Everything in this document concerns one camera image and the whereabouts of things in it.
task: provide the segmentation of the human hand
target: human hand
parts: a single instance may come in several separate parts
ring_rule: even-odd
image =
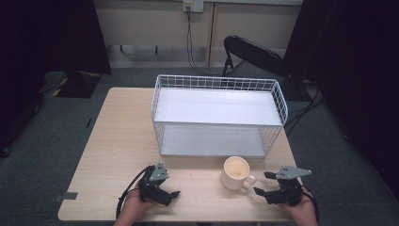
[[[129,194],[127,194],[120,215],[115,221],[114,226],[132,226],[147,212],[148,209],[155,206],[157,202],[148,200],[142,201],[140,198],[140,190],[136,186]]]
[[[278,203],[276,205],[286,210],[298,226],[318,225],[313,202],[305,195],[302,195],[302,201],[295,206],[288,203]]]

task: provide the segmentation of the black chair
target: black chair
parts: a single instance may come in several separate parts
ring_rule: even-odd
[[[300,90],[300,84],[291,79],[291,75],[285,67],[281,56],[239,36],[228,36],[224,39],[224,47],[227,59],[222,77],[276,79],[286,99],[288,97],[288,99],[294,101],[303,100],[304,91]],[[235,67],[232,63],[231,55],[242,59]]]

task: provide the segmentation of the gray carpet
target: gray carpet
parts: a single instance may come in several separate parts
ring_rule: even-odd
[[[10,146],[9,158],[0,159],[0,225],[112,225],[62,222],[57,218],[60,202],[53,198],[68,189],[107,91],[152,88],[159,73],[195,74],[190,68],[114,69],[113,75],[102,78],[90,99],[56,98],[46,92],[39,113]],[[61,75],[48,73],[43,90],[56,84]],[[289,112],[295,112],[307,103],[287,101],[287,105]],[[326,104],[305,114],[288,139],[297,165],[313,171],[302,181],[316,192],[320,225],[398,225],[398,202],[369,161],[347,142],[341,123]]]

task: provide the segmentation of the white mug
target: white mug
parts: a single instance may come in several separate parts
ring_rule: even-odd
[[[256,177],[249,175],[249,164],[244,158],[232,156],[224,163],[220,182],[229,190],[238,190],[243,186],[255,184]]]

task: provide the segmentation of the wooden table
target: wooden table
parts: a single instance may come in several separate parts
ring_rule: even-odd
[[[161,156],[152,126],[153,89],[109,90],[58,217],[67,221],[113,221],[118,197],[136,175],[162,161],[169,179],[161,184],[166,192],[180,190],[169,206],[157,205],[142,221],[154,222],[264,222],[290,220],[276,205],[267,204],[252,186],[229,191],[219,182],[224,157]],[[256,187],[279,189],[264,171],[295,167],[287,137],[282,131],[265,159],[247,159]]]

